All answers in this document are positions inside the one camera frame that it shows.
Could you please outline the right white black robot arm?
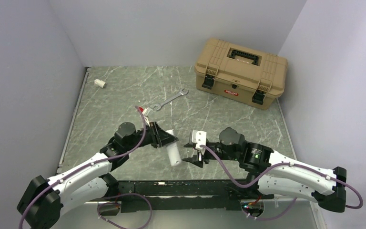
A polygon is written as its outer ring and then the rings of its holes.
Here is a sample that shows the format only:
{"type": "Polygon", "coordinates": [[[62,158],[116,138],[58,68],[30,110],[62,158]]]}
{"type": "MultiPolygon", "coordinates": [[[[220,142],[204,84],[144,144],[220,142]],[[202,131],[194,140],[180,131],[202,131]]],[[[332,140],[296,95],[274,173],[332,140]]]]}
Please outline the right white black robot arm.
{"type": "Polygon", "coordinates": [[[247,172],[241,183],[229,175],[241,198],[282,195],[303,198],[321,208],[342,213],[346,208],[346,170],[324,169],[289,158],[270,147],[246,141],[243,134],[228,127],[219,134],[218,142],[210,142],[205,131],[194,130],[185,148],[196,155],[185,158],[197,167],[210,160],[235,161],[247,172]]]}

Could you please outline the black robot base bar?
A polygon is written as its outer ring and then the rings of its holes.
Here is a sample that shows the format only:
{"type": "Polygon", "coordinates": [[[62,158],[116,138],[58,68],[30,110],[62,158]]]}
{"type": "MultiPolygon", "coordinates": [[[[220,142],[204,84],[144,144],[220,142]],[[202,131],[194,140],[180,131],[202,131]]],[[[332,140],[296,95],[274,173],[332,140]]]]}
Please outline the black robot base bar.
{"type": "Polygon", "coordinates": [[[122,213],[148,210],[240,210],[240,203],[273,199],[255,188],[240,188],[228,179],[119,181],[98,201],[120,203],[122,213]]]}

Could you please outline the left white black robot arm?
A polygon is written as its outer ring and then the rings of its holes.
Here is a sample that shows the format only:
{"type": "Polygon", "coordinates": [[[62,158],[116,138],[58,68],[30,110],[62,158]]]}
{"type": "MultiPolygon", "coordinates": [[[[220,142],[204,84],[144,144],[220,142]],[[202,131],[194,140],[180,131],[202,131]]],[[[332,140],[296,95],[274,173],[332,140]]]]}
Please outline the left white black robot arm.
{"type": "Polygon", "coordinates": [[[21,197],[17,211],[33,229],[49,229],[59,218],[90,200],[114,199],[120,192],[119,181],[110,174],[129,159],[139,147],[167,146],[178,138],[150,122],[140,130],[125,122],[98,153],[78,166],[48,179],[37,176],[21,197]]]}

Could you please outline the white remote control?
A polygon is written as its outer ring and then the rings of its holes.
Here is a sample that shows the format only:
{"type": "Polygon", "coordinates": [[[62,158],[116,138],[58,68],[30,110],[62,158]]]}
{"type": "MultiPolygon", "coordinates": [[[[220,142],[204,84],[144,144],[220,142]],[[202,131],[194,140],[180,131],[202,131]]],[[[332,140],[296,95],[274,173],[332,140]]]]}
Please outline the white remote control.
{"type": "Polygon", "coordinates": [[[168,154],[170,165],[172,167],[175,167],[175,166],[178,166],[179,164],[181,164],[182,159],[181,159],[178,145],[176,142],[168,144],[166,146],[166,151],[168,154]]]}

